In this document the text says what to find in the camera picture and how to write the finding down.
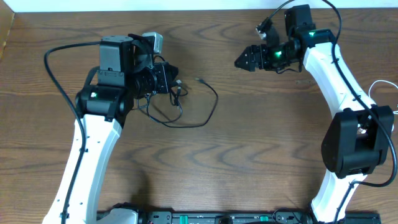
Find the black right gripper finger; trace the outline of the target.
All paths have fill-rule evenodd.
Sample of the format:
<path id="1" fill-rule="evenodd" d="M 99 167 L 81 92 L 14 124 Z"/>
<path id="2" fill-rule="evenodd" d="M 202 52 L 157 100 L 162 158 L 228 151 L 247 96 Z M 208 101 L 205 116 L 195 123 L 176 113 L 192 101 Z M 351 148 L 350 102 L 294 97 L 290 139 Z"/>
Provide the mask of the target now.
<path id="1" fill-rule="evenodd" d="M 240 68 L 240 69 L 243 69 L 243 70 L 246 70 L 249 72 L 254 72 L 256 69 L 256 66 L 254 63 L 251 63 L 250 61 L 246 61 L 246 60 L 240 60 L 240 59 L 237 59 L 234 62 L 234 66 L 236 68 Z"/>
<path id="2" fill-rule="evenodd" d="M 253 56 L 253 49 L 252 46 L 247 46 L 241 55 L 235 60 L 235 62 L 253 62 L 254 61 L 254 56 Z"/>

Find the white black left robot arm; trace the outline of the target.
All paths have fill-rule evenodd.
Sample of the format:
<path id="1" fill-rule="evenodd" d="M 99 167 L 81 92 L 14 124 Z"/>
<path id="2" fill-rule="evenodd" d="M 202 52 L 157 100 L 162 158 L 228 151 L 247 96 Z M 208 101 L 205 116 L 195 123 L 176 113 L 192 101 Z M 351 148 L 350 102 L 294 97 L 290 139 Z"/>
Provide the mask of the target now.
<path id="1" fill-rule="evenodd" d="M 122 203 L 98 212 L 98 200 L 113 148 L 135 100 L 151 93 L 169 93 L 178 85 L 177 67 L 156 62 L 163 37 L 104 36 L 99 65 L 93 67 L 75 101 L 67 100 L 75 116 L 72 148 L 55 200 L 44 223 L 143 223 L 136 209 Z"/>

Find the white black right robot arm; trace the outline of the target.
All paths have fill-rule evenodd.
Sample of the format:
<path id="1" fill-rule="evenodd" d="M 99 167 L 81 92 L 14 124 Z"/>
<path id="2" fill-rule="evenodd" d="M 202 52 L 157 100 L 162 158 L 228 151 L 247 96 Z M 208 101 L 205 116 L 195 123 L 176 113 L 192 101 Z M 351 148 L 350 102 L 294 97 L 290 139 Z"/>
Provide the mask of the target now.
<path id="1" fill-rule="evenodd" d="M 394 113 L 379 106 L 363 91 L 346 65 L 338 45 L 339 35 L 330 29 L 317 29 L 310 6 L 281 5 L 287 41 L 280 42 L 272 19 L 267 17 L 256 31 L 261 45 L 250 45 L 235 60 L 237 68 L 278 74 L 293 63 L 315 79 L 329 107 L 332 121 L 322 141 L 325 176 L 308 210 L 299 223 L 367 223 L 376 214 L 347 215 L 346 207 L 354 191 L 367 185 L 367 176 L 382 165 L 387 156 L 397 159 L 391 134 Z"/>

